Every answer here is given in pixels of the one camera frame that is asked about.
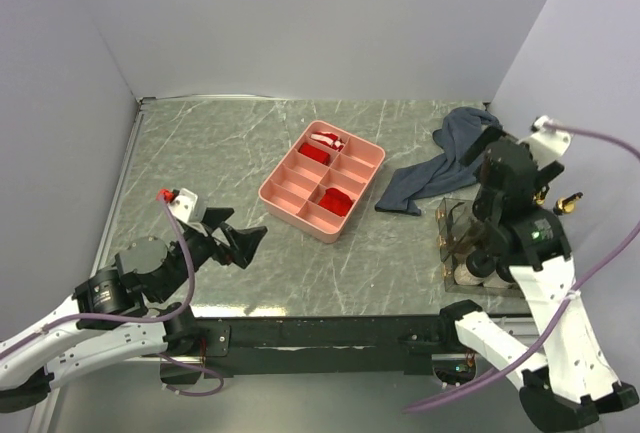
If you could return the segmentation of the oil bottle gold spout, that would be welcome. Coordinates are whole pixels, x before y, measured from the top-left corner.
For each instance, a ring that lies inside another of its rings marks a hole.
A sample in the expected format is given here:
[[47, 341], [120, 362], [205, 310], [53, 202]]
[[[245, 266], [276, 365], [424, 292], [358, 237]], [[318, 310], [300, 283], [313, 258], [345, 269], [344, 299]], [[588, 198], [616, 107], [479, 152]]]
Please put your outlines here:
[[571, 214], [576, 207], [576, 203], [583, 197], [582, 192], [576, 192], [566, 198], [559, 198], [554, 207], [553, 212], [557, 216]]

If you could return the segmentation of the salt jar black lid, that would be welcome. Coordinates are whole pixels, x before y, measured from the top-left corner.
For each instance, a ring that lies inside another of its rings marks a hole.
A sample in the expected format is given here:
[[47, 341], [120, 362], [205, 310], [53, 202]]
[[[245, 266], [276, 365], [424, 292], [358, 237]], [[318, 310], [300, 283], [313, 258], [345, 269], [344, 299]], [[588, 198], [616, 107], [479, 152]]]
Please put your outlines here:
[[462, 286], [477, 286], [495, 270], [495, 259], [483, 251], [475, 250], [458, 262], [454, 271], [454, 280]]

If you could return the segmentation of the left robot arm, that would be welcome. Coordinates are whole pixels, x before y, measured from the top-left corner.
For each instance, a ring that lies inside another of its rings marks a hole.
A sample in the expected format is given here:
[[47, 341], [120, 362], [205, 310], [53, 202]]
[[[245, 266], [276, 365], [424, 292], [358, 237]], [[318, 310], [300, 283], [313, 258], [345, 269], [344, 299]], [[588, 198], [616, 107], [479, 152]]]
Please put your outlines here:
[[247, 268], [268, 230], [230, 226], [231, 208], [207, 208], [195, 223], [168, 204], [162, 210], [175, 241], [135, 241], [51, 313], [2, 341], [2, 413], [26, 410], [70, 380], [126, 359], [205, 352], [191, 309], [198, 269], [209, 260]]

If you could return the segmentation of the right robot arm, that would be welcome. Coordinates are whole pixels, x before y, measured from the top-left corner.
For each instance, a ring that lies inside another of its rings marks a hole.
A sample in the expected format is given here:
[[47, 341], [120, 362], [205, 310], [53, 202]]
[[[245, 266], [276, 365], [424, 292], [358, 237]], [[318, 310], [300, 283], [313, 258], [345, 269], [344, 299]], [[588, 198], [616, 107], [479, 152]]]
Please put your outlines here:
[[558, 160], [570, 142], [568, 132], [545, 124], [522, 140], [489, 127], [461, 161], [481, 162], [472, 213], [485, 238], [467, 267], [493, 266], [518, 285], [537, 342], [526, 347], [471, 300], [443, 308], [437, 329], [447, 350], [467, 347], [504, 373], [542, 432], [578, 430], [639, 403], [636, 388], [619, 379], [599, 346], [561, 221], [541, 205], [549, 183], [563, 170]]

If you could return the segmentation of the pink divided tray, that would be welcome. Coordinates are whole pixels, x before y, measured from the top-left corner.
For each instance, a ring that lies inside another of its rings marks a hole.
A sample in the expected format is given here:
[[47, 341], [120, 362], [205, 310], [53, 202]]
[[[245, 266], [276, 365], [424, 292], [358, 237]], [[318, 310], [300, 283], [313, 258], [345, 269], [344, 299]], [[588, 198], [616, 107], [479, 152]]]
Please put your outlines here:
[[[332, 132], [345, 146], [335, 151], [310, 139], [314, 132]], [[328, 166], [298, 152], [309, 143], [331, 155]], [[276, 218], [330, 244], [335, 242], [353, 215], [367, 188], [383, 164], [385, 150], [330, 123], [311, 122], [284, 155], [259, 189], [267, 211]], [[354, 204], [346, 217], [339, 217], [318, 205], [327, 188], [346, 193]]]

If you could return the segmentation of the red knitted cloth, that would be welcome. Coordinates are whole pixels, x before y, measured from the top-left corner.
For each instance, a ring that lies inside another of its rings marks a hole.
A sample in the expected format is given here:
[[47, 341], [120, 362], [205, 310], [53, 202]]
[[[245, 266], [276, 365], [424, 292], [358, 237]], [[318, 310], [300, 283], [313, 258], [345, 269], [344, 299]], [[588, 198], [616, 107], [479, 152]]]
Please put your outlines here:
[[339, 217], [346, 217], [354, 201], [337, 188], [327, 188], [318, 205]]

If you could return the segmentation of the red folded cloth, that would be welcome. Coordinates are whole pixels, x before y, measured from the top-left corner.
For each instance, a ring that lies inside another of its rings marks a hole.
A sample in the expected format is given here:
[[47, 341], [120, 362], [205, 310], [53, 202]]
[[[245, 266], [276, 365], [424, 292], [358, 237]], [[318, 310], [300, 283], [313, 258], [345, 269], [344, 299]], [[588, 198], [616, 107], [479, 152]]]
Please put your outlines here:
[[328, 166], [331, 162], [331, 155], [329, 153], [309, 143], [303, 143], [299, 147], [298, 152], [301, 155], [307, 158], [310, 158], [325, 166]]

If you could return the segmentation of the blue grey towel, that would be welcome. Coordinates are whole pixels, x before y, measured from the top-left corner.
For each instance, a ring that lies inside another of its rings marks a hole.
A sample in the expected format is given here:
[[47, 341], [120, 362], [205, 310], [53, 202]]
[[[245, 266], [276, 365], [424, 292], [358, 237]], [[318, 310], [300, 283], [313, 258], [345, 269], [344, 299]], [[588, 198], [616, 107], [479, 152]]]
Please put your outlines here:
[[490, 127], [502, 129], [500, 121], [491, 113], [472, 107], [457, 107], [443, 119], [432, 133], [434, 143], [441, 148], [435, 157], [411, 166], [396, 169], [374, 208], [377, 212], [420, 216], [415, 201], [432, 198], [471, 186], [478, 166], [476, 158], [471, 166], [460, 161], [472, 144]]

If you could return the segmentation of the clear acrylic organizer rack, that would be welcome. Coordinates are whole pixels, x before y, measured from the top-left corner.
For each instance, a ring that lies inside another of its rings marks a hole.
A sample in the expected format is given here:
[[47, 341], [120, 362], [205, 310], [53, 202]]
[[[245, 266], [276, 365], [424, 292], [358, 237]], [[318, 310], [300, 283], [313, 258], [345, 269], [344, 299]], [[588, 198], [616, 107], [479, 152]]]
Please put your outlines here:
[[467, 267], [467, 257], [483, 240], [483, 225], [473, 216], [472, 203], [472, 200], [444, 198], [436, 209], [436, 244], [445, 290], [476, 297], [523, 298], [520, 288], [502, 280], [496, 270], [474, 276]]

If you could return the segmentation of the red white striped cloth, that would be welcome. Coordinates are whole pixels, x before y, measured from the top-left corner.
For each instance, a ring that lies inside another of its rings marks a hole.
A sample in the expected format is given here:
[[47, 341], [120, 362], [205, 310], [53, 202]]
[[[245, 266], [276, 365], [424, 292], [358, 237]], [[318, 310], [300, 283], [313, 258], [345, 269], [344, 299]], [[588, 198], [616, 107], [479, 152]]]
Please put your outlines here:
[[310, 134], [310, 139], [335, 151], [341, 151], [345, 146], [345, 142], [332, 132], [314, 132]]

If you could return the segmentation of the black table front rail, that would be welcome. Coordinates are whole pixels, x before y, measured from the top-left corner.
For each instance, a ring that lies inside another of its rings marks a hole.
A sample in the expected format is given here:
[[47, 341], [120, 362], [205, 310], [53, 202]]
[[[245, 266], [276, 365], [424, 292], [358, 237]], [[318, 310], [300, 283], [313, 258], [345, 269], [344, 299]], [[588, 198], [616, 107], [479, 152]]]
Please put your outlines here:
[[436, 315], [199, 318], [168, 353], [226, 378], [401, 372], [456, 386], [477, 374], [475, 354]]

